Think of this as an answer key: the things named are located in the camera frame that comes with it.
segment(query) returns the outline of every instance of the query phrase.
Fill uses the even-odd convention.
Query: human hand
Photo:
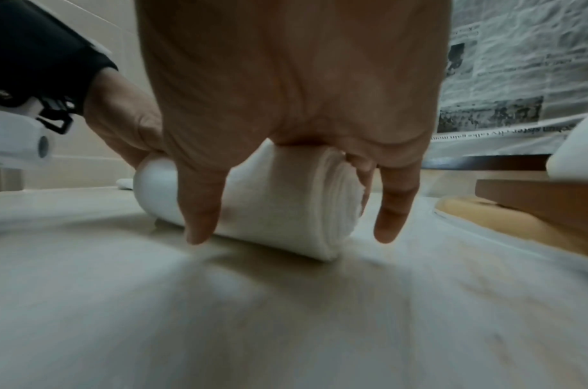
[[[270,138],[344,151],[391,242],[419,187],[448,46],[449,0],[138,0],[142,51],[178,169],[187,240],[217,225],[230,169]]]
[[[134,168],[151,151],[164,150],[156,102],[114,69],[103,69],[91,82],[84,117],[108,147]]]

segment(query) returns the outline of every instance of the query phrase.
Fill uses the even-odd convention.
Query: newspaper
[[[427,158],[553,152],[588,114],[588,0],[454,0],[439,107]]]

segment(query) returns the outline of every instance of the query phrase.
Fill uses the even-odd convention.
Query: rolled towel
[[[162,154],[146,158],[133,179],[144,211],[184,226],[177,186],[176,167]],[[330,261],[358,222],[363,194],[340,151],[265,142],[231,170],[216,233]]]

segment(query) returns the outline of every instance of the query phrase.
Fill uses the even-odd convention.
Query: black sleeve
[[[0,0],[0,89],[71,102],[82,114],[91,81],[116,65],[28,0]]]

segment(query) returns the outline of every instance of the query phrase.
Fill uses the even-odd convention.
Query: white countertop
[[[110,188],[0,194],[0,388],[588,388],[588,274],[379,204],[322,264]]]

